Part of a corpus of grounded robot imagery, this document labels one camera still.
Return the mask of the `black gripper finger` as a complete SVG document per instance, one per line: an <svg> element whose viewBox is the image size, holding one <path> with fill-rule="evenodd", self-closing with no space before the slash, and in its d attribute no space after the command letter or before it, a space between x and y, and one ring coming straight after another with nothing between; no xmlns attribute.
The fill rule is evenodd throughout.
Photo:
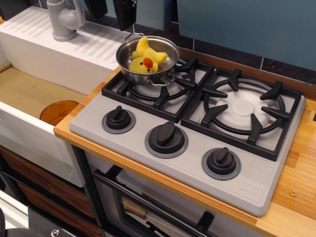
<svg viewBox="0 0 316 237"><path fill-rule="evenodd" d="M108 13L106 0L84 0L91 16L98 20Z"/></svg>
<svg viewBox="0 0 316 237"><path fill-rule="evenodd" d="M118 27L121 31L126 30L136 23L136 0L113 0L113 4L118 21Z"/></svg>

